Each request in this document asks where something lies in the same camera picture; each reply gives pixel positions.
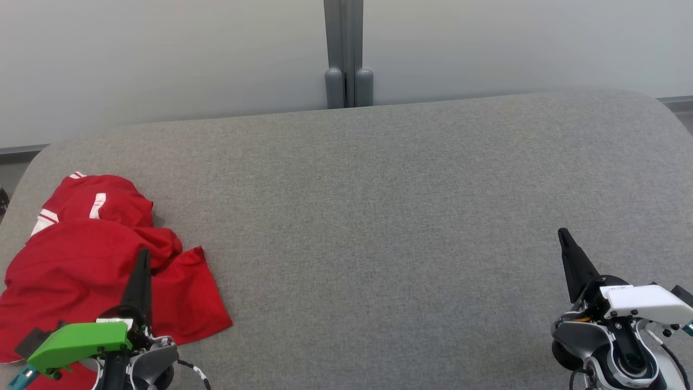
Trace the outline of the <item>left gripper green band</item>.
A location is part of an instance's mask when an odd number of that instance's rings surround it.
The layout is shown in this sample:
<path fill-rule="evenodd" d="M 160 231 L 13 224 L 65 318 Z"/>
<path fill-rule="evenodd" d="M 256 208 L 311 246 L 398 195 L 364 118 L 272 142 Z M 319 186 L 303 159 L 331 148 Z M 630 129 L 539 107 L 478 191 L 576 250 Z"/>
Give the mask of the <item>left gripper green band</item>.
<path fill-rule="evenodd" d="M 26 359 L 46 376 L 77 361 L 107 353 L 134 351 L 151 343 L 148 330 L 153 319 L 152 272 L 149 250 L 139 250 L 121 304 L 107 309 L 94 322 L 69 323 L 43 337 Z"/>

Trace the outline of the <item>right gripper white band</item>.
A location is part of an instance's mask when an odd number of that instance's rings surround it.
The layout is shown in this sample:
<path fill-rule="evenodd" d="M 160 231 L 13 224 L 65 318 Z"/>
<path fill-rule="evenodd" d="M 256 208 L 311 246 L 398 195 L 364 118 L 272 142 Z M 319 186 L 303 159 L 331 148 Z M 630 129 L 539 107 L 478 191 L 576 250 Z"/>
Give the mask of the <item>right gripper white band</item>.
<path fill-rule="evenodd" d="M 688 325 L 691 301 L 658 284 L 634 286 L 616 276 L 599 276 L 567 228 L 558 230 L 565 282 L 574 312 L 592 322 L 645 319 L 661 325 Z"/>

